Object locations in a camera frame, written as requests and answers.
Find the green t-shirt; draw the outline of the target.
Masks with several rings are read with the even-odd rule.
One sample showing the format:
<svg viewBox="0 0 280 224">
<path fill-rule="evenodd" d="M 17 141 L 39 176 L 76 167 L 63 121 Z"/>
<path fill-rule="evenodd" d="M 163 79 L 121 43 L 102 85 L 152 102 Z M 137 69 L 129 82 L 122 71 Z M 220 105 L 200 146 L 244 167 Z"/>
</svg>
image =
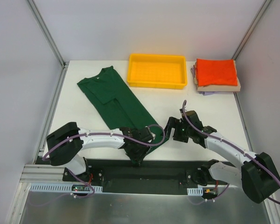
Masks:
<svg viewBox="0 0 280 224">
<path fill-rule="evenodd" d="M 77 83 L 109 129 L 142 129 L 157 121 L 133 94 L 113 66 Z"/>
</svg>

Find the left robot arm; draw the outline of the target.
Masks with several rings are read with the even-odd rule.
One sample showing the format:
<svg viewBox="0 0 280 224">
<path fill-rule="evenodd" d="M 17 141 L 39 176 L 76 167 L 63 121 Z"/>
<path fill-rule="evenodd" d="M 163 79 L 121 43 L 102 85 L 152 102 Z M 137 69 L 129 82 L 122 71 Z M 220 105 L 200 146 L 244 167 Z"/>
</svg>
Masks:
<svg viewBox="0 0 280 224">
<path fill-rule="evenodd" d="M 120 127 L 107 131 L 93 131 L 79 128 L 76 122 L 69 122 L 46 137 L 48 152 L 43 161 L 52 166 L 66 167 L 80 182 L 89 177 L 86 160 L 79 156 L 82 150 L 92 148 L 123 149 L 129 159 L 139 164 L 151 148 L 155 134 L 149 127 L 142 129 Z"/>
</svg>

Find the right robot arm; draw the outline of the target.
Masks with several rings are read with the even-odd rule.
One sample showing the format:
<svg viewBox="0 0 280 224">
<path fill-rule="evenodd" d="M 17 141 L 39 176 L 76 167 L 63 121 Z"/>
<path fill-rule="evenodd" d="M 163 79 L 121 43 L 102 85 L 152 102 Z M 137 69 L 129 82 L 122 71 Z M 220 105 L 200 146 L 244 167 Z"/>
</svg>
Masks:
<svg viewBox="0 0 280 224">
<path fill-rule="evenodd" d="M 266 154 L 245 151 L 234 143 L 225 140 L 211 126 L 203 126 L 198 117 L 169 117 L 165 127 L 165 136 L 173 140 L 194 143 L 224 157 L 226 165 L 212 159 L 192 174 L 197 185 L 207 186 L 214 181 L 223 181 L 241 188 L 250 200 L 261 203 L 280 189 L 280 176 L 272 158 Z"/>
</svg>

